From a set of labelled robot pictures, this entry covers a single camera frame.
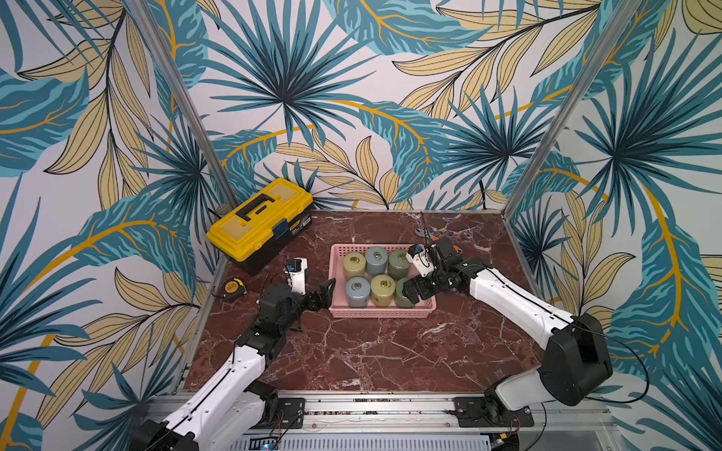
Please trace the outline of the pink plastic basket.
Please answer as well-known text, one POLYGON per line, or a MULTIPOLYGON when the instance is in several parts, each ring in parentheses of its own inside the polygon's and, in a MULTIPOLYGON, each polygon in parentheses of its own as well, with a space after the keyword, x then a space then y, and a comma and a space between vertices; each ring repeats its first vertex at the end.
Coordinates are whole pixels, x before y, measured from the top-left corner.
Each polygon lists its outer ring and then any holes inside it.
POLYGON ((353 252, 365 255, 365 252, 373 247, 373 244, 333 244, 330 251, 328 278, 336 279, 336 287, 333 294, 332 306, 329 308, 335 319, 425 319, 437 309, 436 298, 432 296, 428 300, 419 301, 414 307, 398 307, 396 295, 393 295, 389 306, 376 306, 372 299, 369 299, 364 307, 353 307, 349 305, 346 285, 347 279, 343 273, 342 261, 344 257, 353 252))

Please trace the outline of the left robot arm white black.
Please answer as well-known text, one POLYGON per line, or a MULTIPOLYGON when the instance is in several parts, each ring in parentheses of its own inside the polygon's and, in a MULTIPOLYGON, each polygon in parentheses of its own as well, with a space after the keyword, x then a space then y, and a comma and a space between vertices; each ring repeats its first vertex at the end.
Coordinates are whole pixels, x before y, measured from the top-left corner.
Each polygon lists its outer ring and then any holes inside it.
POLYGON ((306 294, 287 284, 266 287, 256 317, 234 342, 222 368, 163 421, 145 421, 133 432, 129 449, 227 450, 257 426, 295 423, 284 413, 278 391, 261 381, 261 375, 280 355, 287 332, 305 312, 331 306, 335 287, 334 279, 306 294))

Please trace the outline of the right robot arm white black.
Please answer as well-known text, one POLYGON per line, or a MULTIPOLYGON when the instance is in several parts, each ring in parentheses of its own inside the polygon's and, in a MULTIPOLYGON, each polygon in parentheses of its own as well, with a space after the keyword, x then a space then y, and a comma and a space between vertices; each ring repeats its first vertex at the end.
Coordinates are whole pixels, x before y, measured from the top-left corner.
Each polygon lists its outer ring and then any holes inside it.
POLYGON ((605 334, 591 315, 575 316, 522 289, 480 257, 465 259, 450 239, 412 245, 406 259, 419 274, 403 295, 412 303, 456 291, 491 306, 526 332, 543 350, 543 361, 507 377, 485 393, 498 413, 557 401, 579 404, 613 374, 605 334))

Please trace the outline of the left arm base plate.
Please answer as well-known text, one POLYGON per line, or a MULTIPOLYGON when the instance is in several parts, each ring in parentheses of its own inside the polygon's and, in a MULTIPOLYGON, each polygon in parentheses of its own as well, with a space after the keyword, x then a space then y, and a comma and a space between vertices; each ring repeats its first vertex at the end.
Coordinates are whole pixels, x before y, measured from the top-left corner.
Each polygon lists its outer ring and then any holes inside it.
POLYGON ((298 430, 304 426, 305 408, 304 398, 273 398, 265 403, 261 421, 251 430, 298 430))

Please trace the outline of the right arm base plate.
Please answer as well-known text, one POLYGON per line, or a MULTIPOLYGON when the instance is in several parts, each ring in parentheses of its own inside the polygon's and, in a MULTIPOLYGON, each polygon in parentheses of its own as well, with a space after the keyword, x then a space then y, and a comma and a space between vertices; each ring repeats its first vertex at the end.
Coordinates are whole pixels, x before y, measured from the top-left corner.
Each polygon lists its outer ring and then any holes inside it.
POLYGON ((530 408, 510 411, 500 401, 487 397, 453 398, 451 413, 461 428, 529 428, 535 425, 530 408))

